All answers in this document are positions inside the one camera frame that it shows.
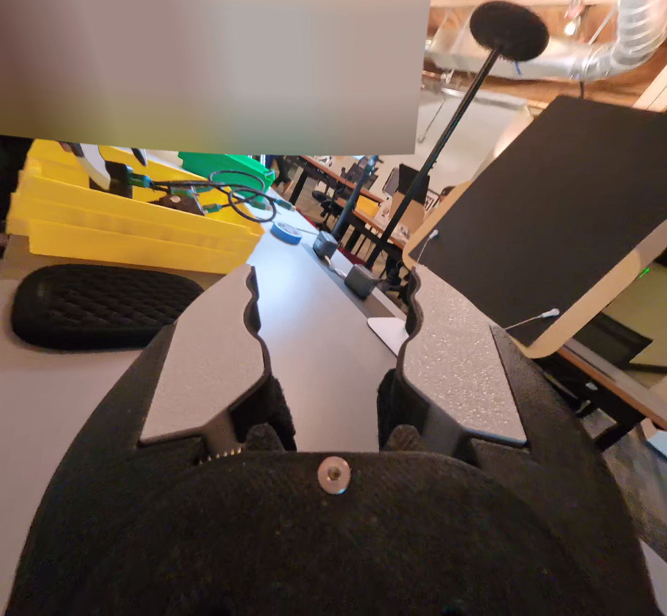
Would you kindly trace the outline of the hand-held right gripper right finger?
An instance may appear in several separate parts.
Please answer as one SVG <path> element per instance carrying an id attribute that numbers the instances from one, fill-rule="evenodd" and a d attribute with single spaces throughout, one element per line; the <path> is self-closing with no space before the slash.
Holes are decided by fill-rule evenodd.
<path id="1" fill-rule="evenodd" d="M 426 404 L 426 445 L 476 438 L 526 445 L 528 438 L 485 314 L 425 266 L 412 270 L 415 288 L 397 375 Z"/>

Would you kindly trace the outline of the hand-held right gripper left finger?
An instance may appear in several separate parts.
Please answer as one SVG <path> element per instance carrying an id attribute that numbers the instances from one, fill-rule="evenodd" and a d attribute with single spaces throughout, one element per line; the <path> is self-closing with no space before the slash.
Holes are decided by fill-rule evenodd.
<path id="1" fill-rule="evenodd" d="M 259 336 L 255 268 L 244 263 L 209 287 L 173 326 L 139 442 L 201 437 L 206 445 L 241 445 L 233 420 L 269 382 L 271 361 Z"/>

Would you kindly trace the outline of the black hdmi switch box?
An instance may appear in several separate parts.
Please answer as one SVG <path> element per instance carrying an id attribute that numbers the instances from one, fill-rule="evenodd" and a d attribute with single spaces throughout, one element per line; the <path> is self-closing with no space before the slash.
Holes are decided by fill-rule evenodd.
<path id="1" fill-rule="evenodd" d="M 174 209 L 176 211 L 190 213 L 193 215 L 206 215 L 206 212 L 202 207 L 197 195 L 191 196 L 187 194 L 166 194 L 154 201 L 149 202 L 149 204 Z"/>

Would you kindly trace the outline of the green plastic bin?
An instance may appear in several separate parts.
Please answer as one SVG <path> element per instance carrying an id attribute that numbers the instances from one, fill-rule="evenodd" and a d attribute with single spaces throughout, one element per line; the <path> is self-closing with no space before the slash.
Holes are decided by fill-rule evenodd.
<path id="1" fill-rule="evenodd" d="M 178 157 L 184 170 L 226 186 L 237 185 L 264 192 L 275 181 L 272 169 L 247 155 L 179 151 Z"/>

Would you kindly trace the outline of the black textured wrist pad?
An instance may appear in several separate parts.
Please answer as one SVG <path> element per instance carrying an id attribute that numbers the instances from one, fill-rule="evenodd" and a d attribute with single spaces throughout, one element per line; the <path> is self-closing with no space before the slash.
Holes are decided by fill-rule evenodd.
<path id="1" fill-rule="evenodd" d="M 11 328 L 23 342 L 57 351 L 147 346 L 204 292 L 170 273 L 60 264 L 30 273 L 17 287 Z"/>

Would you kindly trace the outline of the black computer monitor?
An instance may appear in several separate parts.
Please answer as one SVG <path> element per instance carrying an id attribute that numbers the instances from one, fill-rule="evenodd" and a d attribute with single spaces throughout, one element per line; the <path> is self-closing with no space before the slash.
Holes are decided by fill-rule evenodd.
<path id="1" fill-rule="evenodd" d="M 605 313 L 598 313 L 573 340 L 619 369 L 627 368 L 653 342 Z"/>

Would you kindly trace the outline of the brown cardboard box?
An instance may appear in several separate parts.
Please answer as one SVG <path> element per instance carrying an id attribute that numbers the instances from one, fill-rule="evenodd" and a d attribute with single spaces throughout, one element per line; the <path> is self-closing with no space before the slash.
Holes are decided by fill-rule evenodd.
<path id="1" fill-rule="evenodd" d="M 405 195 L 398 190 L 392 195 L 392 202 L 389 209 L 389 220 L 392 220 L 398 212 L 404 197 Z M 416 196 L 407 206 L 397 225 L 403 226 L 408 233 L 412 234 L 421 226 L 425 216 L 426 210 L 424 208 L 424 200 L 420 201 L 420 198 Z"/>

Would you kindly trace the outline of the long wooden workbench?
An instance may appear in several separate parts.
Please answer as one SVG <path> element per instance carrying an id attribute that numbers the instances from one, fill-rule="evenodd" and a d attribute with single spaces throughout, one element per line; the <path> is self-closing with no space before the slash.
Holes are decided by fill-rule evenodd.
<path id="1" fill-rule="evenodd" d="M 351 195 L 355 185 L 310 156 L 296 156 L 301 173 L 291 182 L 290 202 L 296 204 L 307 178 L 326 186 L 325 191 L 314 191 L 314 198 L 324 204 L 322 220 L 317 224 L 328 230 L 327 220 L 339 218 L 345 207 L 344 195 Z M 548 375 L 569 401 L 580 404 L 577 415 L 581 418 L 600 410 L 614 420 L 605 434 L 625 434 L 640 424 L 648 439 L 658 432 L 666 432 L 666 403 L 654 391 L 644 387 L 609 362 L 595 356 L 588 348 L 570 340 L 556 353 L 537 359 L 536 363 Z"/>

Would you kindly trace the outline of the black board with wooden rim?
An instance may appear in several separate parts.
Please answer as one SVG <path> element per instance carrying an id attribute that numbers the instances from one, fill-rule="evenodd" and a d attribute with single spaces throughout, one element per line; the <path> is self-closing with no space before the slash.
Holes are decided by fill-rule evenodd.
<path id="1" fill-rule="evenodd" d="M 666 250 L 666 112 L 556 98 L 403 250 L 555 353 Z"/>

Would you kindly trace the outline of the light panel stand pole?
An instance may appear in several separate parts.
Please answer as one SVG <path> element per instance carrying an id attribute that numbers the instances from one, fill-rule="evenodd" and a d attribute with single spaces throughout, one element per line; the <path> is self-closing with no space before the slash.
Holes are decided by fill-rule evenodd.
<path id="1" fill-rule="evenodd" d="M 331 236 L 333 237 L 336 243 L 339 243 L 341 241 L 341 238 L 344 236 L 347 228 L 347 219 L 349 215 L 353 213 L 356 207 L 356 204 L 361 195 L 361 190 L 363 189 L 364 184 L 374 174 L 374 170 L 376 165 L 378 164 L 378 160 L 379 160 L 379 155 L 372 155 L 371 157 L 369 157 L 368 163 L 364 167 L 360 175 L 360 178 L 355 184 L 352 194 L 350 195 L 340 216 L 338 217 L 338 220 L 331 232 Z"/>

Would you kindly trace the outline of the black pole with round disc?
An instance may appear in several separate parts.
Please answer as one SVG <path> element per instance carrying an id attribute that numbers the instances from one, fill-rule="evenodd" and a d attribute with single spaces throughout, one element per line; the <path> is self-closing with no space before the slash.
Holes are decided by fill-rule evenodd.
<path id="1" fill-rule="evenodd" d="M 490 1 L 477 6 L 470 17 L 470 32 L 477 44 L 488 50 L 488 56 L 365 262 L 365 267 L 369 270 L 373 269 L 375 261 L 384 250 L 394 229 L 437 162 L 496 61 L 499 58 L 515 63 L 531 61 L 544 52 L 550 39 L 544 21 L 535 12 L 506 1 Z"/>

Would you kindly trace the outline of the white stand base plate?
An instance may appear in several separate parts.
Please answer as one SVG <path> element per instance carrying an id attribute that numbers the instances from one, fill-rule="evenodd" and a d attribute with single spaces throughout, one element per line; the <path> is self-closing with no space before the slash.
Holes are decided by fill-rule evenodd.
<path id="1" fill-rule="evenodd" d="M 397 317 L 370 317 L 368 327 L 396 357 L 409 338 L 405 320 Z"/>

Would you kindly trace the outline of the silver ventilation duct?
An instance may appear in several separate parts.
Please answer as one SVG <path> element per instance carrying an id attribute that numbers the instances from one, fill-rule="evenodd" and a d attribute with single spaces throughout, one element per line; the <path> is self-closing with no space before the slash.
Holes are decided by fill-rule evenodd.
<path id="1" fill-rule="evenodd" d="M 549 34 L 548 45 L 537 58 L 522 63 L 499 58 L 490 74 L 512 81 L 589 83 L 632 72 L 650 60 L 666 39 L 666 0 L 618 0 L 616 14 L 616 37 L 609 43 Z M 425 47 L 424 59 L 444 70 L 479 71 L 488 50 L 472 37 L 470 17 L 457 33 L 438 28 Z"/>

